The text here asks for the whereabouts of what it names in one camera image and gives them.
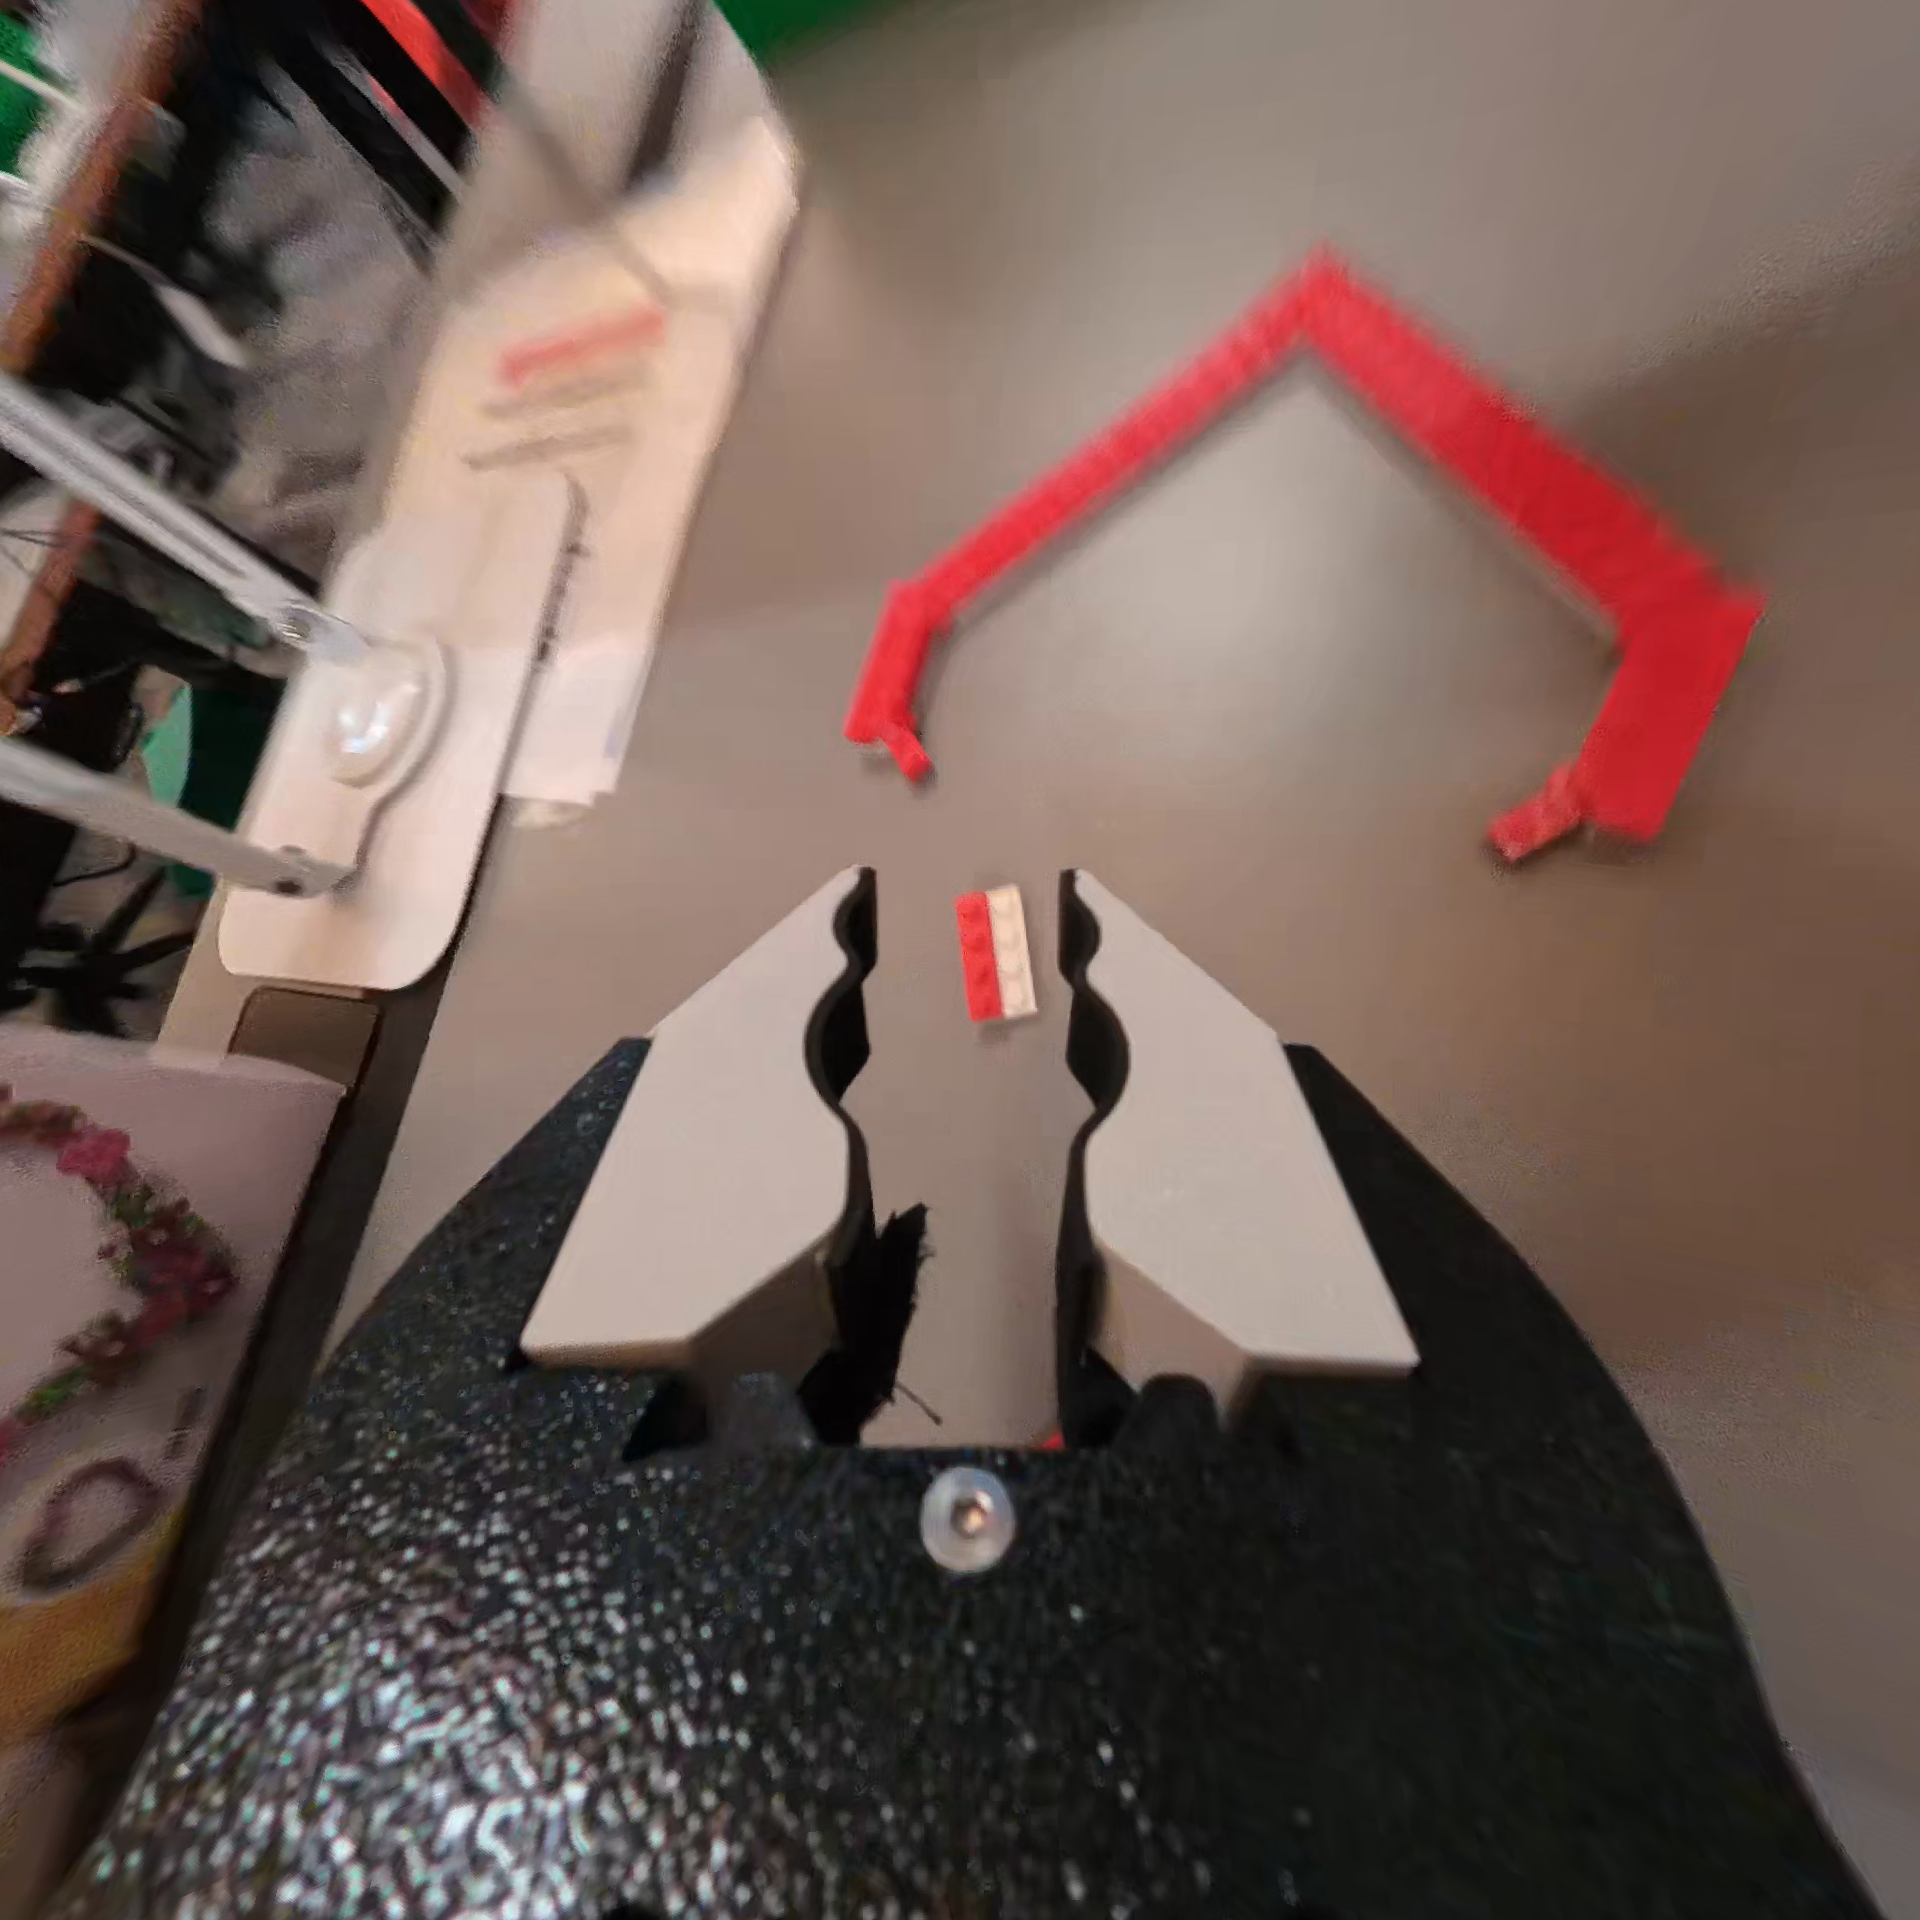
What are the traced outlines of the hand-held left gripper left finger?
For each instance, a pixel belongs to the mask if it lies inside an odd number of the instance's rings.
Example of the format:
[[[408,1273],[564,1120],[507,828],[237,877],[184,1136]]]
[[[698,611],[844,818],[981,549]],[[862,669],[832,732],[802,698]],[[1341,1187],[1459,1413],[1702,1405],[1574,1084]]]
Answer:
[[[878,880],[851,867],[647,1035],[518,1332],[528,1362],[802,1378],[874,1231],[846,1097],[870,1059]]]

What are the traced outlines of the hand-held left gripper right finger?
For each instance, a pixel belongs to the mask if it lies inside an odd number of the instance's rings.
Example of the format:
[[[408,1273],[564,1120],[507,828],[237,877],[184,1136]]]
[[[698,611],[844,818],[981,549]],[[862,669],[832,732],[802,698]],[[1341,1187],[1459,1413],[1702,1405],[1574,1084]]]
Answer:
[[[1076,1143],[1088,1345],[1130,1386],[1406,1378],[1419,1364],[1275,1029],[1114,888],[1063,875],[1093,1100]]]

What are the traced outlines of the red and white lego piece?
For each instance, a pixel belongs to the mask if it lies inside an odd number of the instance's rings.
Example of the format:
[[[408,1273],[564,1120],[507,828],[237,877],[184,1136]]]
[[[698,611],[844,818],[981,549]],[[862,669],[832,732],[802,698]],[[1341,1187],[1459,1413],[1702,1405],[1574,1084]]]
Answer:
[[[1003,883],[964,893],[956,899],[952,914],[967,1018],[974,1025],[1035,1018],[1040,997],[1020,888]]]

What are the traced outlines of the white plastic blister pack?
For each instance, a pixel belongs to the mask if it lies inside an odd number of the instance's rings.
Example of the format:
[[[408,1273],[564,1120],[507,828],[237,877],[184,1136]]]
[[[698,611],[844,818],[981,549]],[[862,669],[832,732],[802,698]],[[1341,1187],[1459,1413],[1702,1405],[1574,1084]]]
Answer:
[[[310,899],[231,883],[229,973],[397,992],[448,948],[584,524],[556,471],[458,479],[336,568],[325,611],[367,655],[308,661],[278,707],[247,837],[346,868]]]

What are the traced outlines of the box with flower wreath print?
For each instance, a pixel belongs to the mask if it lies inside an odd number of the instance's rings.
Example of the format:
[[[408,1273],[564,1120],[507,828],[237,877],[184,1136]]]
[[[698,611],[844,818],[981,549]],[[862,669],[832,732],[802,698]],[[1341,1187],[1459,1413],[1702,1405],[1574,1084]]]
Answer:
[[[5,1025],[5,1760],[132,1657],[342,1095]]]

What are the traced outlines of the metal rod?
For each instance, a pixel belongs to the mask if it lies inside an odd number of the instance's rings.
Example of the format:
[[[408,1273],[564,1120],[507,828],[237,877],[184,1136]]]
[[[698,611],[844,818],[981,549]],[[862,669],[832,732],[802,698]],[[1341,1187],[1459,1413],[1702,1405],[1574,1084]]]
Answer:
[[[370,651],[373,641],[355,624],[327,612],[315,594],[302,592],[13,375],[3,375],[3,443],[66,495],[198,576],[277,641],[339,665]]]
[[[263,848],[23,739],[3,740],[3,799],[268,897],[325,897],[356,873],[350,861],[322,859],[302,848]]]

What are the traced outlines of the white sheet with red stripes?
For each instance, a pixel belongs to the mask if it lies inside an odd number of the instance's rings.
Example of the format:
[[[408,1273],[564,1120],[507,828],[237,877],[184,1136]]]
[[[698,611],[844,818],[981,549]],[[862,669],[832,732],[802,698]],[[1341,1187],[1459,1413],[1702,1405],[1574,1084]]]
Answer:
[[[582,520],[502,796],[584,810],[616,789],[683,551],[799,211],[774,108],[698,140],[470,305],[472,474],[551,476]]]

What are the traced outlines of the red lego frame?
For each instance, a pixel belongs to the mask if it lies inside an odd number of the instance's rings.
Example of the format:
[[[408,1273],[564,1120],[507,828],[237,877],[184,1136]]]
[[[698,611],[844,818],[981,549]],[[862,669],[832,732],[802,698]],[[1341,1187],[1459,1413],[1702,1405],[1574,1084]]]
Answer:
[[[846,740],[884,754],[904,783],[928,780],[919,698],[936,644],[1303,361],[1331,373],[1536,559],[1616,650],[1573,760],[1491,820],[1491,851],[1518,867],[1576,833],[1653,843],[1760,624],[1763,597],[1331,252],[1310,253],[1154,391],[888,587],[848,699]]]

